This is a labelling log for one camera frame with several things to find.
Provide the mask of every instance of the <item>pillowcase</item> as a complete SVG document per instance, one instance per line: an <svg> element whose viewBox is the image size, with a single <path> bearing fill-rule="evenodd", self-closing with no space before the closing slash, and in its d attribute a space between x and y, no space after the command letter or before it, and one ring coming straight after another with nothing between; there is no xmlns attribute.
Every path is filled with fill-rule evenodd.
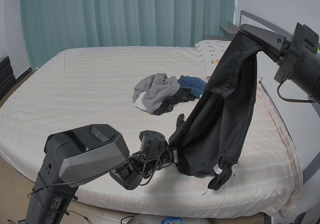
<svg viewBox="0 0 320 224"><path fill-rule="evenodd" d="M202 75L211 76L231 41L204 40L195 44L201 61Z"/></svg>

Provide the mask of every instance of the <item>black drawer unit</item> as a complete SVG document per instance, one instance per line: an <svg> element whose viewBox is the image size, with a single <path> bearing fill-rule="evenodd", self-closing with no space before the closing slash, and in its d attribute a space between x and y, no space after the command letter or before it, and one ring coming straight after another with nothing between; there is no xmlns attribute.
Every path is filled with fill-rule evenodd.
<svg viewBox="0 0 320 224"><path fill-rule="evenodd" d="M0 58L0 99L17 83L9 57Z"/></svg>

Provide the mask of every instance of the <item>fitted sheet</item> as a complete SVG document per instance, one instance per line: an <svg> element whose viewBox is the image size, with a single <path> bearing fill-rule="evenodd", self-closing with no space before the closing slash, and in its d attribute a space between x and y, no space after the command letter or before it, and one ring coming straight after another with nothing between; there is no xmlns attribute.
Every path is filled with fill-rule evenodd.
<svg viewBox="0 0 320 224"><path fill-rule="evenodd" d="M0 155L35 181L49 134L108 123L120 131L131 153L139 133L156 130L168 139L176 118L188 116L198 100L179 103L161 116L134 106L134 86L156 72L202 76L195 48L99 47L60 52L36 71L0 108ZM234 218L260 211L289 215L302 192L302 169L293 143L258 83L239 168L218 191L212 177L195 178L170 166L147 186L127 191L108 174L80 186L80 202L108 209L180 217Z"/></svg>

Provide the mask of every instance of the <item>gray sweater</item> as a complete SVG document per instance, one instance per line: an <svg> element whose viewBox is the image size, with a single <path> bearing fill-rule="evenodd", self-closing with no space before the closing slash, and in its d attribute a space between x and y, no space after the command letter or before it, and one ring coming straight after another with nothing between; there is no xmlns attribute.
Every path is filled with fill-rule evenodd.
<svg viewBox="0 0 320 224"><path fill-rule="evenodd" d="M179 88L180 85L175 76L168 78L165 73L152 74L137 83L132 100L136 102L140 93L146 91L141 101L146 110L153 113L161 106L164 99L174 95Z"/></svg>

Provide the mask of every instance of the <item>curtain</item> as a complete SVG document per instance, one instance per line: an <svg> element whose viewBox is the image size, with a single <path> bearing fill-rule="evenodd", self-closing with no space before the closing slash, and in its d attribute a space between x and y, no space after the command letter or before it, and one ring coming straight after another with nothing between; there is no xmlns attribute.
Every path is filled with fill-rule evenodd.
<svg viewBox="0 0 320 224"><path fill-rule="evenodd" d="M233 22L235 0L20 0L31 67L69 48L193 47Z"/></svg>

